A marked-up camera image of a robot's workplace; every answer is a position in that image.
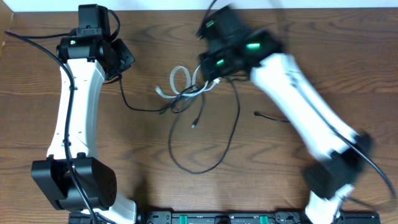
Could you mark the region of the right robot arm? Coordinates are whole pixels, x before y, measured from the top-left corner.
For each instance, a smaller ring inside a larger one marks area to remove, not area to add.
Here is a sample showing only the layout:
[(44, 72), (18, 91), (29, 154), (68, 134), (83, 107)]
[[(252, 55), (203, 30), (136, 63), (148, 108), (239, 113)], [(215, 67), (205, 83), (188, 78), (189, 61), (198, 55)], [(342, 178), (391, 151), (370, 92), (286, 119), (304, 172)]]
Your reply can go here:
[(305, 169), (310, 197), (305, 223), (369, 223), (341, 206), (354, 190), (373, 146), (370, 135), (357, 133), (327, 105), (272, 34), (247, 26), (230, 8), (207, 12), (198, 29), (208, 42), (200, 54), (203, 77), (210, 82), (244, 71), (283, 112), (316, 163)]

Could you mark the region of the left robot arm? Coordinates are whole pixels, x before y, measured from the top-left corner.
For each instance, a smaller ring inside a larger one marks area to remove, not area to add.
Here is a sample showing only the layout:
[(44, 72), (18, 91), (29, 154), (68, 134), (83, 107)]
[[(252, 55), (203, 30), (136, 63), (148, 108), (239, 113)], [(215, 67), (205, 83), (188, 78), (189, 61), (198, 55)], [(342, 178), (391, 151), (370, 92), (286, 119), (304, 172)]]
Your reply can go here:
[(135, 223), (137, 205), (118, 192), (114, 171), (98, 158), (96, 125), (100, 91), (120, 77), (134, 57), (118, 31), (113, 11), (97, 4), (78, 8), (79, 25), (57, 46), (62, 90), (57, 123), (44, 160), (31, 174), (57, 210), (75, 223)]

